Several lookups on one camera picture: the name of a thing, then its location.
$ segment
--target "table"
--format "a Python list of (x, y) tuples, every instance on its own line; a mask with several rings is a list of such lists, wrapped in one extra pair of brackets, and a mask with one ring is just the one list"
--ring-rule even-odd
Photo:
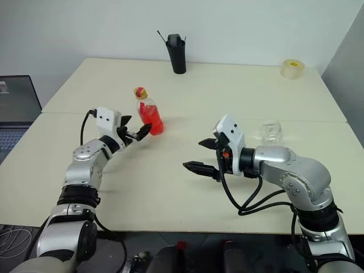
[(104, 106), (136, 114), (133, 90), (144, 86), (164, 116), (204, 117), (227, 112), (244, 119), (346, 122), (315, 68), (298, 80), (280, 67), (188, 63), (174, 74), (169, 62), (86, 59), (44, 113), (86, 113)]
[[(65, 170), (78, 146), (83, 114), (41, 114), (0, 166), (0, 222), (39, 226), (56, 205)], [(220, 183), (187, 171), (183, 162), (214, 164), (214, 152), (197, 145), (212, 137), (221, 117), (165, 117), (166, 131), (148, 136), (114, 155), (104, 170), (99, 219), (113, 230), (290, 233), (292, 213), (277, 207), (239, 217)], [(260, 144), (261, 121), (236, 118), (247, 147)], [(282, 121), (283, 144), (298, 155), (324, 164), (332, 176), (336, 204), (350, 234), (363, 233), (361, 202), (364, 183), (358, 170), (364, 150), (347, 123)], [(130, 121), (130, 130), (141, 125)], [(84, 141), (98, 137), (95, 119), (88, 120)], [(243, 203), (256, 180), (227, 176), (235, 198)], [(264, 183), (258, 197), (277, 190)], [(285, 195), (274, 198), (288, 200)]]

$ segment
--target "silver robot arm segment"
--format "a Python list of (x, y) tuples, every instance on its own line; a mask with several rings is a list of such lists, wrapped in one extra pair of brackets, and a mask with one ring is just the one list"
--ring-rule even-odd
[(113, 153), (124, 150), (133, 140), (143, 139), (151, 124), (131, 133), (125, 126), (131, 116), (121, 116), (103, 107), (92, 113), (102, 137), (74, 150), (57, 205), (38, 239), (37, 258), (23, 262), (12, 273), (74, 272), (80, 262), (94, 254), (97, 227), (93, 221), (95, 208), (100, 203), (102, 171)]
[(256, 173), (287, 193), (312, 255), (340, 253), (355, 259), (325, 166), (284, 147), (264, 146), (255, 149), (253, 164)]

